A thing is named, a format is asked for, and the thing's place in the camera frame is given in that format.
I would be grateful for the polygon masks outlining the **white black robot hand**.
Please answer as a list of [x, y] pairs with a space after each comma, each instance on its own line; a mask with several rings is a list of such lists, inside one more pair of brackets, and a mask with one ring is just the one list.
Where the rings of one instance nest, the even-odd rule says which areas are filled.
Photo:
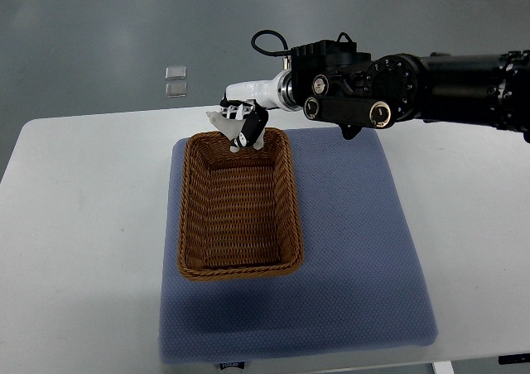
[[[220, 112], [226, 113], [226, 118], [243, 120], [235, 129], [234, 135], [230, 138], [231, 147], [264, 147], [264, 132], [269, 116], [267, 109], [280, 108], [286, 106], [282, 102], [281, 87], [277, 79], [247, 81], [229, 85], [219, 102]], [[229, 102], [250, 103], [237, 107]]]

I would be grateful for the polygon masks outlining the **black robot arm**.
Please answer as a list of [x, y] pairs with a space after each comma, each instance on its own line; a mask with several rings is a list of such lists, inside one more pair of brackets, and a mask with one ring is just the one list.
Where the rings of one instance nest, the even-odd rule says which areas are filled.
[[527, 51], [373, 60], [341, 33], [334, 40], [284, 47], [277, 56], [283, 70], [274, 79], [232, 84], [224, 92], [223, 116], [243, 117], [232, 140], [236, 148], [258, 139], [272, 109], [333, 123], [347, 140], [365, 128], [386, 129], [412, 119], [529, 133]]

